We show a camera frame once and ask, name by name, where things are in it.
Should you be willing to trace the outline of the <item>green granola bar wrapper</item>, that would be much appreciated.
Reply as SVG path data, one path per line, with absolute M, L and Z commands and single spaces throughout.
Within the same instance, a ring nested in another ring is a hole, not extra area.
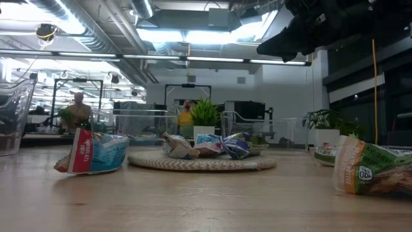
M 352 195 L 412 197 L 412 150 L 392 149 L 340 136 L 333 185 Z
M 322 146 L 318 146 L 314 149 L 314 158 L 322 166 L 334 167 L 335 157 L 336 146 L 324 143 Z
M 252 157 L 260 155 L 261 152 L 267 149 L 269 146 L 269 143 L 263 137 L 260 136 L 251 136 L 250 142 L 251 145 L 249 148 L 249 155 Z

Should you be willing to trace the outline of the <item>dark blue Chewy granola bar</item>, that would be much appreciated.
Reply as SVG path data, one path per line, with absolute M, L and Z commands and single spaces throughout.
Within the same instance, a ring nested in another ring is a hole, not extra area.
M 248 157 L 251 145 L 251 136 L 246 132 L 235 133 L 223 139 L 223 149 L 234 160 Z

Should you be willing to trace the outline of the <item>light blue pink granola bar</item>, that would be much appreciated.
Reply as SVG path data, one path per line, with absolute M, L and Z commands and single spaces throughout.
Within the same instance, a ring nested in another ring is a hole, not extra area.
M 214 157 L 223 153 L 223 139 L 220 135 L 198 134 L 194 143 L 200 157 Z

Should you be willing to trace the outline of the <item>grey white granola bar wrapper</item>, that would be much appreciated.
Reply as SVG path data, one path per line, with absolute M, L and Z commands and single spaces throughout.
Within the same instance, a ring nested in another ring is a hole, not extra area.
M 163 134 L 164 143 L 162 149 L 164 153 L 174 159 L 193 159 L 199 157 L 200 151 L 194 149 L 190 142 L 180 135 Z

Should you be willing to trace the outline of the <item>blue granola bar red band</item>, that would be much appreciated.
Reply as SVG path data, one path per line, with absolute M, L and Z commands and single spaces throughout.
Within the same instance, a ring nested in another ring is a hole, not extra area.
M 78 128 L 69 154 L 54 169 L 75 175 L 115 171 L 126 158 L 129 138 Z

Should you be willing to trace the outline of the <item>black computer monitor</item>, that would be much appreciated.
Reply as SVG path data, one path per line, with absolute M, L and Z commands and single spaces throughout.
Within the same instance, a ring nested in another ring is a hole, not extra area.
M 225 110 L 230 111 L 228 116 L 236 122 L 244 122 L 245 119 L 263 120 L 265 118 L 265 103 L 254 101 L 226 101 Z

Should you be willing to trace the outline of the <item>clear plastic bin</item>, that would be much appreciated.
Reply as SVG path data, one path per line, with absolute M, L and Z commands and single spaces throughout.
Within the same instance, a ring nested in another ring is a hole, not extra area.
M 36 82 L 0 82 L 0 157 L 19 152 Z
M 91 129 L 121 135 L 131 146 L 160 146 L 163 134 L 178 132 L 178 116 L 167 110 L 93 110 Z
M 285 119 L 286 133 L 279 140 L 280 144 L 291 150 L 308 149 L 310 117 L 305 115 L 299 118 Z
M 277 134 L 274 128 L 273 108 L 266 110 L 262 119 L 246 119 L 236 111 L 223 111 L 220 116 L 223 137 L 245 132 L 250 135 L 274 139 Z

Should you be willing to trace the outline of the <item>broad leaf plant white pot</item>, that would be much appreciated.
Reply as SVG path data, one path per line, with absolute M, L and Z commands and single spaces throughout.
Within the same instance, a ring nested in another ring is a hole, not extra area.
M 351 121 L 335 110 L 322 109 L 307 113 L 308 144 L 314 147 L 329 144 L 335 146 L 341 135 L 359 139 L 365 134 L 357 119 Z

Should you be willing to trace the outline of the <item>spiky green plant white pot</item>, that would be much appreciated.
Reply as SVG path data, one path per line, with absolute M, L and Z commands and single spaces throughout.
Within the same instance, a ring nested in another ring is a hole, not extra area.
M 193 138 L 197 139 L 198 135 L 215 134 L 215 127 L 219 121 L 217 107 L 212 101 L 200 99 L 191 108 L 191 124 L 193 125 Z

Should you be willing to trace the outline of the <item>person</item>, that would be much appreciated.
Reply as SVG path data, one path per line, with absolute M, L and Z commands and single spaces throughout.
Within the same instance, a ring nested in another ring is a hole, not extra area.
M 84 94 L 77 92 L 74 94 L 74 103 L 69 105 L 66 110 L 68 112 L 68 118 L 66 119 L 66 125 L 68 133 L 74 134 L 77 126 L 83 122 L 88 121 L 91 114 L 91 107 L 83 103 Z
M 180 117 L 178 120 L 179 133 L 182 137 L 185 138 L 193 137 L 193 125 L 191 122 L 191 106 L 191 100 L 187 99 L 184 101 L 183 110 L 180 112 Z

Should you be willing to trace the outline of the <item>long overhead light bar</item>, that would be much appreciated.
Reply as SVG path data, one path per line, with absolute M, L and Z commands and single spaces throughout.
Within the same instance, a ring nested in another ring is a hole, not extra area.
M 115 54 L 115 53 L 84 53 L 84 52 L 58 52 L 43 50 L 11 50 L 0 49 L 0 56 L 19 55 L 22 57 L 44 56 L 44 57 L 69 57 L 85 58 L 93 61 L 117 61 L 121 59 L 141 59 L 154 61 L 204 61 L 214 63 L 239 63 L 239 64 L 263 64 L 263 65 L 286 65 L 286 66 L 310 66 L 309 61 L 288 61 L 270 59 L 244 59 L 227 57 L 198 57 L 187 55 L 137 55 L 137 54 Z

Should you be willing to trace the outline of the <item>round woven beige mat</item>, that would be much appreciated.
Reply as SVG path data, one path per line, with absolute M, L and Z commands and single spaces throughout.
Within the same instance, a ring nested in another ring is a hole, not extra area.
M 127 157 L 130 165 L 168 171 L 242 171 L 262 170 L 276 167 L 275 158 L 268 156 L 249 157 L 243 160 L 233 160 L 228 155 L 213 159 L 175 159 L 165 155 L 160 150 L 137 151 Z

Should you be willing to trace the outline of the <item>small green plant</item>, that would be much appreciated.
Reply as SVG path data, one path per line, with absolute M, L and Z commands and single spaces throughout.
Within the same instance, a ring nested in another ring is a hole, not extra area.
M 75 116 L 69 110 L 60 109 L 58 112 L 58 116 L 67 124 L 74 123 Z

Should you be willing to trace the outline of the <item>black metal frame stand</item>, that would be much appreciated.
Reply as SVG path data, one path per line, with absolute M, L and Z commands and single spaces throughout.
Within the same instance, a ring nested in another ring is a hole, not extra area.
M 60 89 L 61 87 L 58 87 L 58 83 L 60 81 L 63 81 L 63 85 L 64 86 L 67 82 L 71 81 L 71 82 L 92 82 L 93 84 L 95 82 L 99 83 L 100 86 L 97 87 L 98 91 L 99 91 L 99 98 L 98 98 L 98 109 L 101 110 L 101 106 L 102 106 L 102 93 L 103 93 L 103 86 L 104 86 L 104 81 L 103 80 L 93 80 L 93 79 L 87 79 L 87 78 L 80 78 L 80 77 L 76 77 L 76 78 L 72 78 L 72 79 L 62 79 L 62 78 L 58 78 L 54 80 L 54 85 L 53 85 L 53 95 L 52 95 L 52 105 L 51 105 L 51 113 L 50 113 L 50 124 L 49 127 L 57 127 L 56 125 L 53 124 L 53 120 L 55 117 L 55 101 L 56 101 L 56 94 L 57 94 L 57 90 Z
M 193 83 L 183 83 L 183 84 L 165 84 L 164 85 L 164 105 L 168 105 L 168 96 L 174 91 L 176 87 L 179 88 L 199 88 L 207 98 L 211 98 L 212 86 L 211 85 L 199 85 Z

